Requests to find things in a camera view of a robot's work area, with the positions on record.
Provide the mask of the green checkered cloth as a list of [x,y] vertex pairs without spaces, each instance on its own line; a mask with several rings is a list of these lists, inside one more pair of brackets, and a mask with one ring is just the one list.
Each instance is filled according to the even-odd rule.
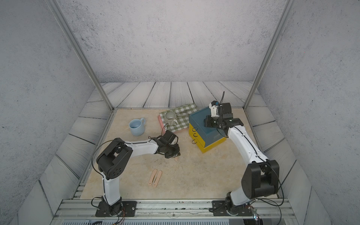
[[174,133],[189,127],[189,116],[197,111],[197,106],[194,103],[192,103],[161,112],[159,115],[161,115],[164,123],[165,123],[164,117],[168,111],[175,112],[177,115],[178,124],[175,126],[168,125],[166,129]]

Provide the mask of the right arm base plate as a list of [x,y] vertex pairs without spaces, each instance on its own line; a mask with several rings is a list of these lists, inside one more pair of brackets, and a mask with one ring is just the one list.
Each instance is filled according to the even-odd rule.
[[209,212],[216,217],[235,216],[235,217],[251,217],[253,212],[244,206],[234,206],[225,200],[214,200]]

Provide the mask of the aluminium frame post right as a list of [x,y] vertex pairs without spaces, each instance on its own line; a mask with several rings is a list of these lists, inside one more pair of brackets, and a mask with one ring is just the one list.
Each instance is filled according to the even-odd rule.
[[273,56],[273,53],[276,49],[276,46],[277,46],[277,43],[279,42],[279,39],[284,31],[284,28],[285,28],[285,25],[288,21],[288,18],[291,14],[291,11],[294,7],[294,4],[295,4],[295,0],[288,0],[285,4],[285,8],[282,12],[282,15],[279,19],[279,22],[276,26],[276,29],[274,31],[274,34],[272,36],[272,39],[271,39],[271,42],[269,44],[269,47],[266,51],[266,54],[261,62],[261,65],[259,67],[259,70],[253,80],[253,84],[251,86],[251,89],[250,89],[250,92],[248,94],[248,97],[245,101],[245,105],[243,107],[243,110],[244,111],[247,111],[247,109],[250,107],[250,104],[251,104],[251,101],[255,95],[255,92],[257,90],[257,88],[259,87],[259,84],[265,74],[265,71],[266,71],[266,68],[268,67],[270,61],[271,61],[271,58]]

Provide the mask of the light blue mug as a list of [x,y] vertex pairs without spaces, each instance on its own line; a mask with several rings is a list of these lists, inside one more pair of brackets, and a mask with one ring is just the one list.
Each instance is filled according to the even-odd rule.
[[128,125],[131,134],[135,137],[141,136],[145,132],[145,124],[145,118],[133,119]]

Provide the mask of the aluminium frame post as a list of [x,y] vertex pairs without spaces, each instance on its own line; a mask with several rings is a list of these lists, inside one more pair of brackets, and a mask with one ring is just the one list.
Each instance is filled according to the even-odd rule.
[[45,0],[47,6],[49,7],[49,9],[51,10],[53,16],[55,17],[58,25],[60,26],[61,30],[63,31],[63,33],[65,34],[66,38],[68,39],[68,41],[70,42],[73,50],[75,51],[79,61],[81,62],[81,64],[83,65],[87,75],[89,76],[89,78],[91,79],[91,81],[93,82],[95,88],[97,89],[97,91],[99,92],[101,98],[104,100],[105,104],[107,105],[107,107],[109,108],[109,110],[111,112],[114,111],[114,106],[112,105],[112,103],[110,102],[106,92],[104,91],[102,85],[100,84],[93,68],[91,67],[87,57],[85,56],[83,50],[81,49],[81,46],[79,44],[79,42],[77,41],[75,35],[73,34],[70,26],[68,25],[57,1],[55,0]]
[[247,111],[247,109],[250,107],[250,104],[251,104],[251,101],[255,95],[255,92],[257,90],[257,88],[259,87],[259,84],[265,74],[265,71],[266,71],[266,68],[268,67],[270,61],[271,61],[271,58],[273,56],[273,53],[276,49],[276,46],[277,46],[277,43],[279,42],[279,39],[284,31],[284,28],[285,28],[285,25],[288,21],[288,18],[291,14],[291,11],[294,7],[294,4],[295,4],[295,0],[288,0],[285,4],[285,8],[282,12],[282,15],[279,19],[279,22],[276,26],[276,29],[274,31],[274,34],[272,36],[272,39],[271,39],[271,42],[269,44],[269,47],[266,51],[266,54],[261,62],[261,65],[259,67],[259,70],[253,80],[253,84],[251,86],[251,89],[250,89],[250,92],[248,94],[248,97],[245,101],[245,105],[243,107],[243,110],[244,111]]

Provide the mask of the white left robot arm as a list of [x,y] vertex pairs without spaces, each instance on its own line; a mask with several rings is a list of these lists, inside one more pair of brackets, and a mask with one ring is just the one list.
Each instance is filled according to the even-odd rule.
[[165,158],[175,158],[180,155],[178,136],[166,132],[162,136],[149,137],[145,141],[124,141],[115,138],[96,159],[94,170],[101,175],[103,182],[102,201],[109,207],[121,203],[120,175],[124,172],[131,158],[142,155],[162,155]]

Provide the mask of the pink tray under cloth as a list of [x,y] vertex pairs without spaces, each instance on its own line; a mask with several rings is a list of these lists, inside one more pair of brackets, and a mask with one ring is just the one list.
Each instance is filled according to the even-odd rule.
[[167,130],[167,123],[163,122],[161,115],[159,115],[157,118],[161,127],[161,135],[163,135]]

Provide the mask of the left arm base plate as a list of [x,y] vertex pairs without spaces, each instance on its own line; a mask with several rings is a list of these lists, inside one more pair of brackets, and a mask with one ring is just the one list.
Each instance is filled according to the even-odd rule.
[[95,217],[134,217],[137,208],[137,201],[119,201],[109,206],[102,200],[95,213]]

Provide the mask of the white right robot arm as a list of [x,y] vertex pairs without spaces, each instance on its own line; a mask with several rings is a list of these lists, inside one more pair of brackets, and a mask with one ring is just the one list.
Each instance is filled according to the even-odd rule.
[[269,160],[248,136],[239,118],[222,118],[208,115],[204,119],[207,128],[221,129],[236,146],[247,164],[241,179],[241,187],[226,196],[226,210],[235,215],[250,201],[268,197],[279,190],[279,164]]

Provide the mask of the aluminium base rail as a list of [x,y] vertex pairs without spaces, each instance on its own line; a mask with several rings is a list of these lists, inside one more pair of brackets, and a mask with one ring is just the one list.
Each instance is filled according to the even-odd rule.
[[109,216],[95,206],[100,200],[64,200],[52,225],[297,225],[289,201],[255,200],[229,214],[224,201],[213,199],[125,200],[125,211]]

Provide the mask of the green striped ceramic cup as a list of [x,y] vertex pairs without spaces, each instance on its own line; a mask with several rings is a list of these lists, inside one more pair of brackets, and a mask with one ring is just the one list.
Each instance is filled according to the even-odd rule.
[[166,124],[169,126],[175,126],[178,124],[177,115],[175,112],[168,111],[165,114],[164,119],[165,119]]

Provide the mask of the aluminium frame post left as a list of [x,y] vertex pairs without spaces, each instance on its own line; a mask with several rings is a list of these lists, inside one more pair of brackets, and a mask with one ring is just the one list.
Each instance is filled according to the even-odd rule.
[[107,105],[107,107],[109,108],[109,110],[111,112],[114,111],[114,106],[112,105],[112,103],[110,102],[106,92],[104,91],[102,85],[100,84],[93,68],[91,67],[87,57],[85,56],[83,50],[81,49],[81,46],[79,44],[79,42],[77,41],[75,35],[73,34],[70,26],[68,25],[57,1],[55,0],[45,0],[47,6],[49,7],[49,9],[51,10],[53,16],[55,17],[58,25],[60,26],[61,30],[63,31],[63,33],[65,34],[66,38],[68,39],[68,41],[70,42],[73,50],[75,51],[79,61],[81,62],[81,64],[83,65],[87,75],[89,76],[89,78],[91,79],[91,81],[93,82],[95,88],[97,89],[97,91],[99,92],[101,98],[104,100],[105,104]]

